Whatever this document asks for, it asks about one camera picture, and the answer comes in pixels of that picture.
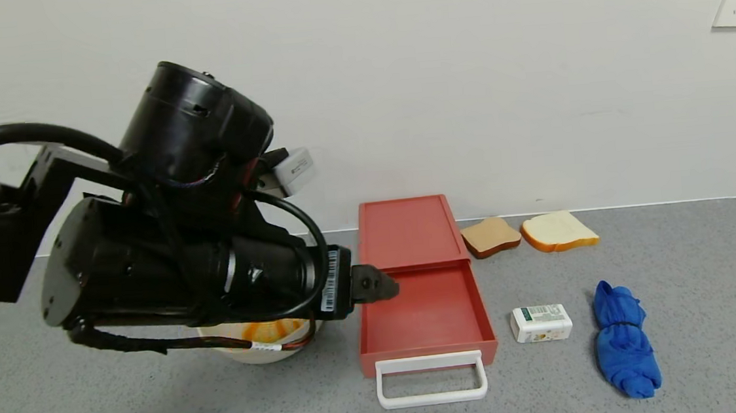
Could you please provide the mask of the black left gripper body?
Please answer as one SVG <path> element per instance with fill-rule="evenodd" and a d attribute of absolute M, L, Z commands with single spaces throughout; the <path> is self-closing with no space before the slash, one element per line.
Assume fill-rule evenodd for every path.
<path fill-rule="evenodd" d="M 253 269 L 261 272 L 251 279 L 259 290 L 261 319 L 311 316 L 336 321 L 352 312 L 347 247 L 328 245 L 324 256 L 318 245 L 296 236 L 290 245 L 254 240 L 249 257 Z"/>

